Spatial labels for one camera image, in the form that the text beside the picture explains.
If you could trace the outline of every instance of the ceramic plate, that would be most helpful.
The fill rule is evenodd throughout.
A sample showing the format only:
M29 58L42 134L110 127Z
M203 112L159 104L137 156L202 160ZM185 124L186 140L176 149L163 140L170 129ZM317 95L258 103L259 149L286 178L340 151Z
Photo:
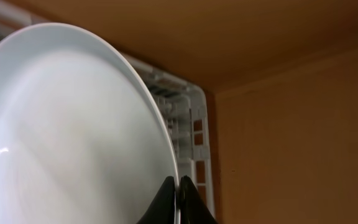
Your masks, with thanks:
M150 93L94 34L39 24L0 43L0 223L136 223L172 144Z

